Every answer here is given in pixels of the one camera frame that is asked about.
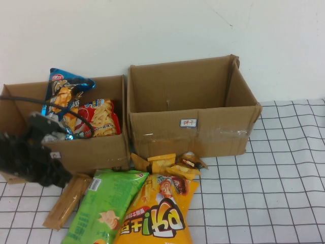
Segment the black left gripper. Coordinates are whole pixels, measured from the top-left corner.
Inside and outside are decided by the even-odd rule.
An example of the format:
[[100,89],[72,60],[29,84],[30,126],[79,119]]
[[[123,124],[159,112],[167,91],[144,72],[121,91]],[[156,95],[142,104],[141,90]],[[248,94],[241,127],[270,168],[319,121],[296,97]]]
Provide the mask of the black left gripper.
[[73,175],[64,168],[60,160],[51,157],[51,150],[41,143],[40,133],[28,131],[23,140],[27,149],[27,179],[43,187],[64,188]]

